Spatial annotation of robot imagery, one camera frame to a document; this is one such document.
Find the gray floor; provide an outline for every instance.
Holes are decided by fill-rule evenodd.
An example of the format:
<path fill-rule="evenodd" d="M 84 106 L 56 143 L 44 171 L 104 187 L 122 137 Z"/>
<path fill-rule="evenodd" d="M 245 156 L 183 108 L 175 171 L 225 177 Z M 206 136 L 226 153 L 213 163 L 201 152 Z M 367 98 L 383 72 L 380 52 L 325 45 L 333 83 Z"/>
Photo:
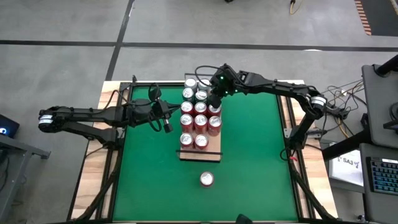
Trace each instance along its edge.
<path fill-rule="evenodd" d="M 0 39 L 110 41 L 119 34 L 127 0 L 0 0 Z M 397 47 L 397 37 L 364 33 L 352 0 L 305 0 L 294 16 L 289 1 L 136 0 L 125 42 L 324 45 Z M 27 183 L 10 222 L 66 219 L 87 141 L 37 129 L 40 109 L 53 105 L 96 106 L 113 47 L 0 45 L 0 113 L 21 123 L 17 138 L 52 151 L 33 159 Z M 383 63 L 394 53 L 122 48 L 113 80 L 180 80 L 203 64 L 228 63 L 266 78 L 302 79 L 324 90 L 361 78 L 361 66 Z M 360 105 L 347 119 L 360 131 Z M 328 120 L 326 128 L 335 125 Z M 337 130 L 325 139 L 343 139 Z M 357 193 L 333 189 L 338 214 L 354 220 L 363 213 Z"/>

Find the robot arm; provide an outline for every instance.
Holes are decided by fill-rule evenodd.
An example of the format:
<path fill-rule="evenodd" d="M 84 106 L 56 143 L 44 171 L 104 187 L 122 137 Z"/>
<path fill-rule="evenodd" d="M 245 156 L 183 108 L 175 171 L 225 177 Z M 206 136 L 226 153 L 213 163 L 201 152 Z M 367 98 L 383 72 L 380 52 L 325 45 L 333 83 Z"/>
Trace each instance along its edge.
<path fill-rule="evenodd" d="M 79 134 L 89 140 L 97 139 L 104 147 L 115 146 L 115 139 L 119 135 L 116 128 L 126 125 L 134 128 L 149 123 L 154 131 L 161 131 L 159 120 L 162 119 L 165 132 L 169 133 L 173 130 L 169 118 L 180 105 L 163 101 L 160 96 L 161 91 L 157 86 L 153 90 L 149 89 L 149 100 L 137 99 L 102 110 L 53 106 L 47 110 L 40 110 L 39 129 L 45 133 L 66 131 Z M 113 128 L 99 129 L 79 122 L 102 122 Z"/>
<path fill-rule="evenodd" d="M 212 76 L 212 85 L 209 102 L 214 107 L 219 107 L 221 99 L 235 93 L 271 93 L 295 98 L 305 116 L 302 122 L 294 127 L 289 137 L 290 149 L 302 149 L 306 140 L 306 133 L 316 119 L 325 114 L 326 98 L 314 86 L 296 85 L 293 83 L 268 80 L 259 74 L 239 71 L 236 73 L 229 65 L 224 64 Z"/>

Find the table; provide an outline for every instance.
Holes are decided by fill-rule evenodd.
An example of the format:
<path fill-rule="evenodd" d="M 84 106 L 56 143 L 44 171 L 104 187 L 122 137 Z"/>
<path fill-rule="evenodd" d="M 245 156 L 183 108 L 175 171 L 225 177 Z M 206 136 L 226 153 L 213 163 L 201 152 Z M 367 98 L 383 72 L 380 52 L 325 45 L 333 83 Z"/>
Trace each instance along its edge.
<path fill-rule="evenodd" d="M 102 108 L 106 104 L 112 90 L 119 89 L 120 84 L 121 82 L 104 82 L 98 108 Z M 116 100 L 117 98 L 114 96 L 111 105 L 115 105 Z M 282 99 L 282 104 L 284 104 L 284 108 L 286 108 L 286 101 L 284 99 Z M 295 113 L 296 122 L 299 123 L 303 117 L 303 111 L 300 109 L 300 106 L 296 101 L 293 101 L 292 105 Z M 286 118 L 289 117 L 288 110 L 284 110 L 284 116 Z M 106 128 L 105 124 L 94 124 L 94 126 L 99 128 Z M 314 146 L 319 146 L 319 143 L 312 139 L 309 139 L 307 143 L 313 144 Z M 98 142 L 90 142 L 88 145 L 87 153 L 99 147 L 100 145 Z M 330 212 L 334 216 L 337 216 L 321 152 L 311 147 L 306 147 L 302 152 L 311 190 L 319 199 L 319 201 L 323 204 L 323 206 L 328 210 L 328 212 Z M 101 187 L 102 174 L 104 172 L 104 165 L 106 164 L 107 154 L 109 154 L 109 151 L 107 152 L 106 150 L 100 150 L 96 152 L 96 154 L 93 154 L 86 159 L 82 168 L 80 180 L 78 182 L 78 187 L 76 188 L 75 199 L 71 205 L 69 218 L 78 217 L 79 214 L 81 214 L 90 204 L 96 193 L 99 191 Z M 298 191 L 300 194 L 300 202 L 303 210 L 302 212 L 304 216 L 307 217 L 307 201 L 301 190 L 299 189 Z M 95 217 L 107 216 L 109 206 L 109 203 L 107 201 L 110 198 L 111 192 L 112 190 L 109 190 L 105 198 L 102 214 L 100 215 L 99 213 L 96 213 Z"/>
<path fill-rule="evenodd" d="M 394 130 L 384 129 L 383 124 L 390 122 L 389 108 L 397 100 L 398 72 L 391 72 L 388 77 L 380 77 L 373 65 L 362 66 L 362 77 L 368 109 L 369 126 L 364 130 L 330 146 L 322 151 L 325 160 L 334 159 L 342 154 L 357 149 L 359 144 L 368 143 L 391 148 L 398 147 L 398 136 Z"/>
<path fill-rule="evenodd" d="M 9 160 L 5 162 L 8 166 L 7 182 L 0 192 L 0 223 L 6 221 L 32 155 L 48 159 L 51 153 L 0 134 L 0 152 L 2 150 L 8 152 Z"/>

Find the green mat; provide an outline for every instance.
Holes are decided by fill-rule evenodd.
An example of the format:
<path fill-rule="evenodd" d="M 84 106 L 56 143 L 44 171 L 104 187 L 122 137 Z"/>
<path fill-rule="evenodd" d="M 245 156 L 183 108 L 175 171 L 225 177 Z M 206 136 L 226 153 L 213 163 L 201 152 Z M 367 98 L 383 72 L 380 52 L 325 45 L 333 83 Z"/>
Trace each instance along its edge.
<path fill-rule="evenodd" d="M 162 99 L 180 103 L 182 88 L 162 88 Z M 147 98 L 136 88 L 134 98 Z M 180 112 L 172 115 L 172 133 L 149 125 L 126 133 L 114 221 L 297 220 L 274 95 L 234 95 L 223 99 L 220 163 L 180 161 Z M 214 174 L 206 189 L 199 176 Z"/>

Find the gray desk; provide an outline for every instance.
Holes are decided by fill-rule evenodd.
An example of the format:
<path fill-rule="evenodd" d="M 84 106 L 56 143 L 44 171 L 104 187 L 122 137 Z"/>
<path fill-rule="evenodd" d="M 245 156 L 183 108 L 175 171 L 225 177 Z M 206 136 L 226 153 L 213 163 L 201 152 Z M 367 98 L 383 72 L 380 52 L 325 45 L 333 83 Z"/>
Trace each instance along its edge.
<path fill-rule="evenodd" d="M 367 157 L 380 157 L 383 159 L 398 160 L 397 150 L 370 144 L 360 144 L 359 150 L 361 151 L 363 185 L 365 190 L 365 217 L 368 217 L 369 220 L 378 223 L 397 223 L 398 195 L 372 192 L 366 165 Z"/>
<path fill-rule="evenodd" d="M 42 159 L 48 159 L 50 153 L 3 135 L 0 135 L 0 149 L 6 150 L 9 154 L 8 178 L 0 192 L 0 223 L 2 223 L 6 221 L 30 157 L 35 154 Z"/>
<path fill-rule="evenodd" d="M 373 66 L 362 67 L 366 103 L 372 142 L 378 146 L 397 148 L 398 135 L 394 130 L 383 128 L 390 122 L 390 106 L 398 102 L 398 72 L 382 78 L 374 73 Z"/>

